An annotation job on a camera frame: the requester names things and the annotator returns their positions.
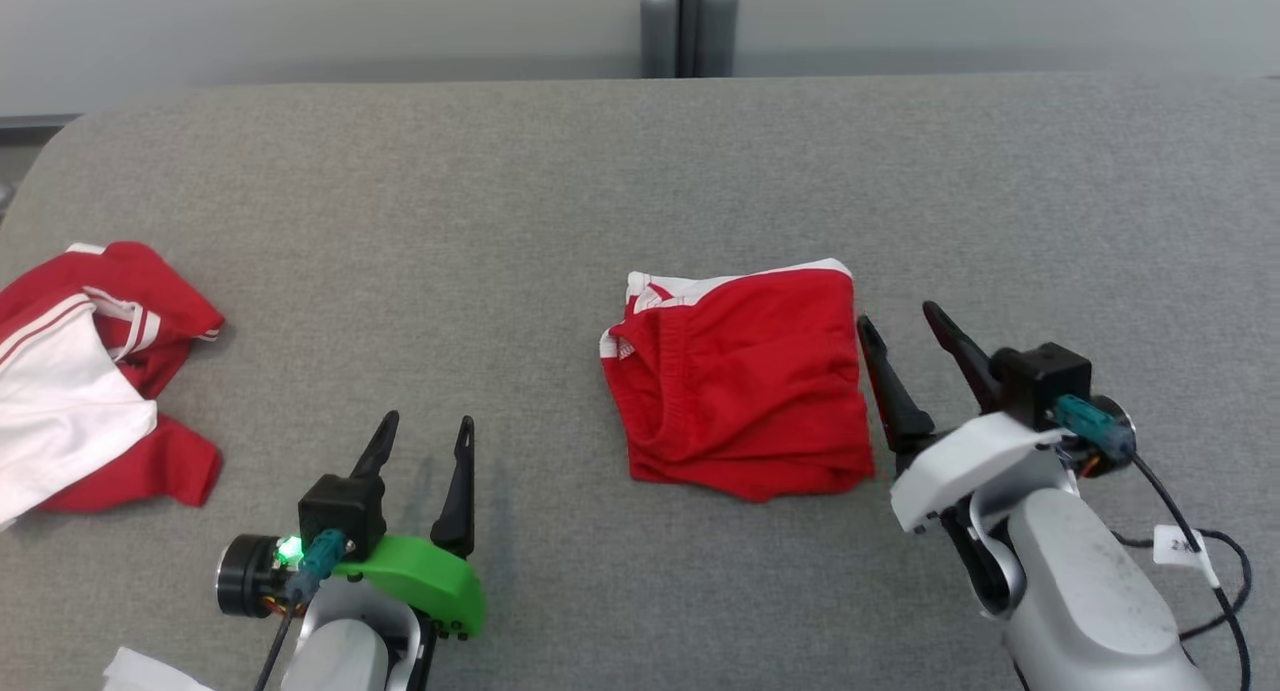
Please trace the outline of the red and white basketball jersey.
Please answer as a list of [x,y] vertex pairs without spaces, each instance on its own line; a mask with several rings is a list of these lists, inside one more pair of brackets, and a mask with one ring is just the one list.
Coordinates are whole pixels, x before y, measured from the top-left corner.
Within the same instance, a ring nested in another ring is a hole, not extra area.
[[0,289],[0,530],[155,498],[202,507],[220,450],[157,399],[225,319],[147,244],[72,244]]

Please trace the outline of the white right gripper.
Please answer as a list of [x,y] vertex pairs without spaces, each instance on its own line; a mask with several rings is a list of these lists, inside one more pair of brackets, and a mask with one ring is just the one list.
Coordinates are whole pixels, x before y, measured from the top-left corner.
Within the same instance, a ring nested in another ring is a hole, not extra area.
[[934,441],[933,418],[905,389],[874,322],[869,316],[858,317],[861,354],[888,449],[896,462],[913,462],[890,490],[900,527],[911,532],[929,514],[941,514],[987,486],[993,489],[1000,511],[1038,489],[1078,495],[1075,473],[1057,454],[1059,441],[1068,433],[1060,427],[1034,431],[1006,413],[995,413],[1000,409],[1001,385],[991,372],[988,354],[941,305],[924,302],[922,311],[938,344],[957,363],[982,416]]

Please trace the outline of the white paper scrap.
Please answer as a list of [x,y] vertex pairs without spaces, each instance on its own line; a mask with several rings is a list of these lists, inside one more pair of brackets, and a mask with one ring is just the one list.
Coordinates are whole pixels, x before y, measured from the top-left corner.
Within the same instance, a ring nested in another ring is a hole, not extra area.
[[164,662],[119,647],[102,672],[102,691],[215,691]]

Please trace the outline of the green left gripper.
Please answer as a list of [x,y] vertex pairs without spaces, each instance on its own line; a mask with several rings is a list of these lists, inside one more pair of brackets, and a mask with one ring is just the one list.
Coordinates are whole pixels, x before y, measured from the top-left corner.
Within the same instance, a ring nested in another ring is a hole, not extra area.
[[[389,409],[351,471],[352,480],[374,480],[390,458],[401,415]],[[360,576],[388,598],[430,616],[444,631],[476,639],[486,623],[486,599],[467,559],[475,549],[475,424],[465,416],[454,441],[454,471],[431,543],[389,535],[367,559],[335,566],[332,576]]]

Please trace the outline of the red shorts with white trim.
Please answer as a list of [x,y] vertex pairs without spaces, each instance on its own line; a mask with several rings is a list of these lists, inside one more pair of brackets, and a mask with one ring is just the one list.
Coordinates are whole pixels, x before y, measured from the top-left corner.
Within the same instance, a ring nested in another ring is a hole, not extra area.
[[753,503],[873,479],[854,303],[836,258],[740,276],[630,273],[599,352],[631,476]]

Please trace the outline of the grey metal wall post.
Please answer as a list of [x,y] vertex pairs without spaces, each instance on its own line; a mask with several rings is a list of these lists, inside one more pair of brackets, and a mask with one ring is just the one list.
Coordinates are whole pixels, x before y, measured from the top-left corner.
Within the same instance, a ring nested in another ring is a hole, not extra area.
[[740,0],[640,0],[643,79],[733,75]]

